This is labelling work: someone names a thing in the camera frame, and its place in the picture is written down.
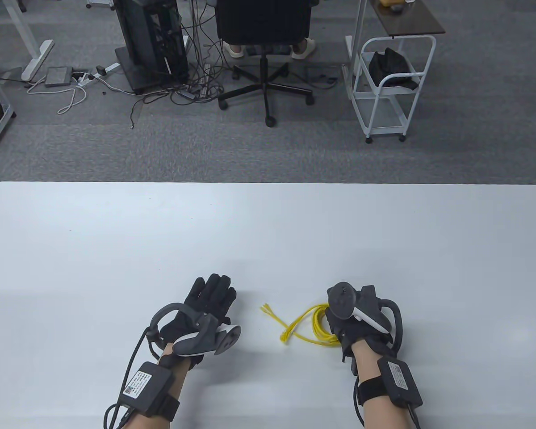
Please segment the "person's left hand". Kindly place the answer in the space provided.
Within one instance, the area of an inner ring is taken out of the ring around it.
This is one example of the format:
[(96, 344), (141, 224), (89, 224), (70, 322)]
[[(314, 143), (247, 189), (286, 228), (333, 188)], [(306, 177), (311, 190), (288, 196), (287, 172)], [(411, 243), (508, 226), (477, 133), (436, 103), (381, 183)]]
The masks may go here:
[(170, 346), (159, 361), (160, 366), (172, 369), (183, 362), (189, 368), (199, 364), (205, 355), (219, 355), (229, 349), (241, 335), (241, 327), (232, 325), (228, 310), (237, 297), (231, 279), (211, 274), (207, 280), (197, 278), (175, 318), (159, 329), (157, 345)]

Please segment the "person's right hand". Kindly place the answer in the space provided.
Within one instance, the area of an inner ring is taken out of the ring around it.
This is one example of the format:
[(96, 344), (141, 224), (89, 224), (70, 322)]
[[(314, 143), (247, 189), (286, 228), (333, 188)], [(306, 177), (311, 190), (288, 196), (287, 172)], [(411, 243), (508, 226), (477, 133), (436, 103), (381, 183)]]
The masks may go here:
[(391, 358), (397, 357), (398, 352), (388, 346), (392, 340), (390, 333), (381, 333), (366, 321), (358, 321), (354, 317), (342, 320), (335, 316), (330, 308), (326, 309), (325, 315), (331, 333), (340, 342), (343, 362), (347, 357), (354, 357), (352, 345), (358, 341), (365, 341), (370, 349), (378, 355), (390, 356)]

